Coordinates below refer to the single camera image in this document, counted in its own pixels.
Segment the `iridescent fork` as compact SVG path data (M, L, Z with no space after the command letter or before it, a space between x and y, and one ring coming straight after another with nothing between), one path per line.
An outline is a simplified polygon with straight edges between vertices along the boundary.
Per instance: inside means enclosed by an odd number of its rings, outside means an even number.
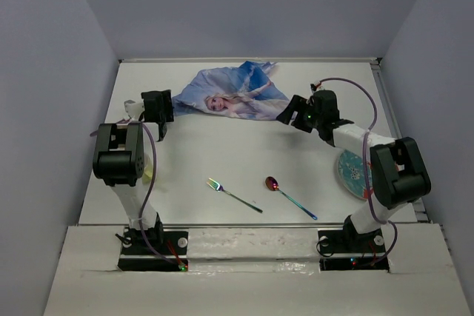
M253 205L253 204L251 204L251 203L249 203L249 202L247 202L247 201L245 201L245 200L239 198L238 196L234 195L233 193L227 191L218 181L215 181L215 180L212 179L212 178L208 178L206 184L207 184L210 188L212 188L213 190L215 190L215 191L217 191L217 192L223 192L223 193L229 195L230 197L236 199L238 202L240 202L240 203L242 203L243 205L245 205L245 206L251 208L253 211L255 211L255 212L257 212L257 213L260 213L260 214L261 214L261 213L263 212L263 210L260 209L260 208L258 208L257 206L255 206L255 205Z

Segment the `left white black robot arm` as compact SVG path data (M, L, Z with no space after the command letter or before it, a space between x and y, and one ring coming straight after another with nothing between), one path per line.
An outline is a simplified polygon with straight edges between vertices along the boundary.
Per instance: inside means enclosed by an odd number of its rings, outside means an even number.
M124 103L125 116L96 130L93 174L118 196L127 215L131 243L155 253L164 244L157 211L148 203L156 179L155 142L164 139L174 121L170 90L141 93Z

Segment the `blue princess print placemat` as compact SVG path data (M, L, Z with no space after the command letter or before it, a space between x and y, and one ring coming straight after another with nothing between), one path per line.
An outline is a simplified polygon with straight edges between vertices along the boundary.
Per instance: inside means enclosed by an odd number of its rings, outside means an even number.
M274 121L290 103L272 82L275 63L246 61L238 67L201 70L173 97L176 115L202 112L228 118Z

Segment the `pale yellow mug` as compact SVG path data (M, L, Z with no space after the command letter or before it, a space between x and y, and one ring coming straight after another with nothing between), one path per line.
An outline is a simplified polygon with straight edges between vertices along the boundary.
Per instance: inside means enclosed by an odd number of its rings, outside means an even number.
M147 153L145 153L144 154L144 172L142 175L142 180L144 184L149 184L156 179L153 173L153 169L154 169L153 158Z

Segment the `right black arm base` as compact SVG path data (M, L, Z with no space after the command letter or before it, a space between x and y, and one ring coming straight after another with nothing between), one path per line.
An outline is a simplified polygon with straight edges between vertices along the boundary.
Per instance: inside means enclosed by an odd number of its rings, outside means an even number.
M341 229L319 230L316 251L322 272L390 270L387 258L377 261L386 252L380 229L355 242L347 242Z

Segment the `teal and red plate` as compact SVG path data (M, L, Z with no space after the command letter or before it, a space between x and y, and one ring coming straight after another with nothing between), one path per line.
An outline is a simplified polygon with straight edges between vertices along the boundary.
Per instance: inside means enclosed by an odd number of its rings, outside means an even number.
M363 201L368 199L369 192L365 184L365 170L361 157L344 150L336 162L336 172L346 190Z

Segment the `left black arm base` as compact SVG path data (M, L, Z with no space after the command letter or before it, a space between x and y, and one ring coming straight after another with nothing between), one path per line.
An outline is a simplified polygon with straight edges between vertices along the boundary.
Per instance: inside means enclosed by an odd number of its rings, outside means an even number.
M128 226L115 237L121 247L117 267L123 272L187 272L189 232L164 230L162 238L147 233L146 242L139 230Z

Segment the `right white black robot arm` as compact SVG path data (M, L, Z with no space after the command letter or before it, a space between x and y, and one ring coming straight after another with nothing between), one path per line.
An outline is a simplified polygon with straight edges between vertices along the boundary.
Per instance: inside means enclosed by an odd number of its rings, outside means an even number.
M276 120L308 133L316 130L322 141L357 155L363 168L370 169L364 174L369 179L367 202L346 218L341 232L342 245L350 251L363 247L370 233L388 223L398 209L431 191L416 141L378 135L341 118L331 90L315 91L308 99L293 96Z

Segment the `iridescent spoon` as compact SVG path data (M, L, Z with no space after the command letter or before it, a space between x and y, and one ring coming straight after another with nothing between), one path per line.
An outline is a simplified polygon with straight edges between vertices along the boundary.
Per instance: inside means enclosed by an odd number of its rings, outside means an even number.
M306 209L302 204L300 204L298 201L296 201L294 198L292 198L290 195L288 195L286 192L284 192L283 190L280 189L279 187L279 184L278 184L278 181L272 177L272 176L268 176L265 178L265 185L266 187L271 190L271 191L274 191L274 192L279 192L280 194L282 194L286 199L288 199L289 201L291 201L294 205L296 205L301 211L303 211L305 214L307 214L308 216L310 216L314 221L317 221L318 220L318 217L313 214L311 211L309 211L308 209Z

